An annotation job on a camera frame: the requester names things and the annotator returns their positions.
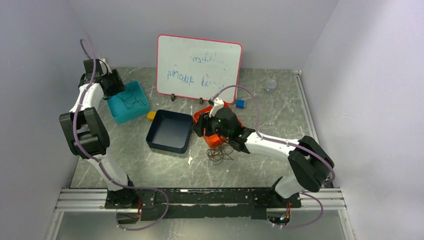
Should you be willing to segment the orange plastic bin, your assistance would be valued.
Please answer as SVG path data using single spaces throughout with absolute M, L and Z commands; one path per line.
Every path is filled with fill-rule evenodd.
M 204 108 L 204 109 L 202 109 L 202 110 L 200 110 L 200 111 L 198 111 L 198 112 L 196 112 L 194 115 L 193 115 L 193 118 L 194 118 L 194 124 L 199 120 L 199 117 L 200 117 L 200 114 L 202 114 L 202 113 L 207 113 L 208 115 L 209 115 L 209 112 L 210 112 L 210 110 L 212 109 L 212 104 L 213 104 L 213 101 L 211 101 L 210 102 L 211 103 L 211 106 L 208 106 L 208 107 L 206 107 L 206 108 Z M 223 108 L 230 108 L 229 107 L 229 105 L 225 102 L 225 105 L 224 105 L 224 107 Z M 210 147 L 210 148 L 215 148 L 215 147 L 218 147 L 219 145 L 221 145 L 221 144 L 223 144 L 223 143 L 225 143 L 226 142 L 226 139 L 224 138 L 224 139 L 222 139 L 222 138 L 220 138 L 218 135 L 216 135 L 216 134 L 214 134 L 214 135 L 211 135 L 211 136 L 202 136 L 202 138 L 205 140 L 205 142 L 206 142 L 206 144 Z

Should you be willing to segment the navy blue tray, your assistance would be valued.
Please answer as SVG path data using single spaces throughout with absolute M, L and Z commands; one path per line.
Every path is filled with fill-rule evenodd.
M 193 123 L 194 119 L 189 114 L 160 109 L 150 125 L 146 143 L 151 149 L 184 154 Z

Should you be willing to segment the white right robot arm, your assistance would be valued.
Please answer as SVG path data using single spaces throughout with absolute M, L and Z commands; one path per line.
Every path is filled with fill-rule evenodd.
M 213 116 L 201 113 L 192 128 L 199 137 L 217 135 L 226 139 L 237 152 L 287 160 L 292 173 L 279 178 L 271 188 L 269 199 L 275 207 L 282 207 L 301 191 L 317 193 L 332 176 L 334 162 L 312 137 L 282 139 L 258 133 L 241 125 L 230 108 L 221 108 Z

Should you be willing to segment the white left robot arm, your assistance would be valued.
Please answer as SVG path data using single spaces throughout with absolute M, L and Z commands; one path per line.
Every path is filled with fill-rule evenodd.
M 83 64 L 86 72 L 78 84 L 76 103 L 59 116 L 59 123 L 71 153 L 91 163 L 109 191 L 121 191 L 128 187 L 129 177 L 107 154 L 111 141 L 98 107 L 102 100 L 116 96 L 126 87 L 105 58 L 85 60 Z

